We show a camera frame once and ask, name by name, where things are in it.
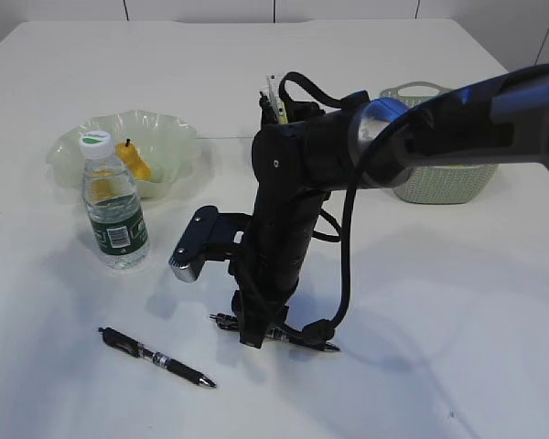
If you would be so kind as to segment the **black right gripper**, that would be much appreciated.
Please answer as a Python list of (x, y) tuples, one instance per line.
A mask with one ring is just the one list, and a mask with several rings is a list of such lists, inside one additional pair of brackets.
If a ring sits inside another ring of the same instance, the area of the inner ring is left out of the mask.
[(229, 246), (229, 273), (238, 284), (231, 301), (239, 320), (240, 342), (261, 348), (275, 329), (288, 329), (287, 302), (296, 291), (302, 268), (302, 248), (283, 246), (265, 253)]

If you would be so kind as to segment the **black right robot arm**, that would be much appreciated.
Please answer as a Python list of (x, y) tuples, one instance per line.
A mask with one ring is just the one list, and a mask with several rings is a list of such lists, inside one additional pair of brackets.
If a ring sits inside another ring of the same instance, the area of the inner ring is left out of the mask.
[(539, 163), (549, 171), (549, 64), (480, 81), (437, 96), (367, 134), (371, 105), (286, 125), (266, 125), (252, 143), (258, 182), (253, 215), (232, 271), (232, 309), (240, 341), (259, 348), (272, 327), (285, 328), (288, 299), (328, 194), (345, 194), (341, 216), (339, 309), (293, 330), (310, 345), (330, 340), (350, 304), (351, 222), (356, 192), (393, 188), (427, 166)]

